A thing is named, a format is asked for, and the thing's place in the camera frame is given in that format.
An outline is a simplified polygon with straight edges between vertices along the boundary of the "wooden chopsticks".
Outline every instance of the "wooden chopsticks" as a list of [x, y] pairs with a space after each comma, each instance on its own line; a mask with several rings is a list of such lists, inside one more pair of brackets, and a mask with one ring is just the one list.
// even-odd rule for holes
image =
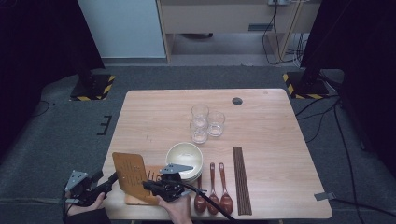
[[233, 167], [235, 170], [238, 215], [252, 215], [244, 155], [241, 147], [233, 147]]

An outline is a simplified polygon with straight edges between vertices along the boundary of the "black curtain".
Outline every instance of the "black curtain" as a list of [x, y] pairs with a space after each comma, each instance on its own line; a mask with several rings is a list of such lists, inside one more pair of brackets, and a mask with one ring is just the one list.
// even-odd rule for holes
[[0, 0], [0, 158], [63, 77], [104, 68], [77, 0]]

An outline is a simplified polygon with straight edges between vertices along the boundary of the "white wall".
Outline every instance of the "white wall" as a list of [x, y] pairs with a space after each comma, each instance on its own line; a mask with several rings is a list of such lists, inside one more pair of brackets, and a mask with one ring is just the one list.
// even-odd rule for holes
[[102, 58], [165, 58], [155, 0], [78, 0]]

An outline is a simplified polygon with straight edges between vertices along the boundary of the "spoon bowl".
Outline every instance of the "spoon bowl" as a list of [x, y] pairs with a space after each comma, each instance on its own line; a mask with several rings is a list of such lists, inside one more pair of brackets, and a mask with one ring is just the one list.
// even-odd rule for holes
[[221, 196], [220, 206], [227, 214], [231, 214], [233, 212], [233, 199], [228, 194], [227, 188], [225, 186], [225, 173], [224, 173], [224, 164], [221, 162], [219, 164], [220, 176], [221, 176], [221, 184], [223, 186], [223, 195]]
[[[198, 177], [198, 189], [201, 189], [202, 175]], [[198, 193], [194, 199], [194, 208], [197, 213], [203, 213], [206, 210], [206, 200]]]
[[[215, 204], [219, 205], [220, 201], [215, 191], [215, 163], [210, 163], [210, 182], [212, 184], [212, 193], [209, 196], [209, 199], [212, 200]], [[219, 212], [217, 208], [215, 208], [212, 204], [207, 204], [207, 210], [210, 214], [215, 215]]]

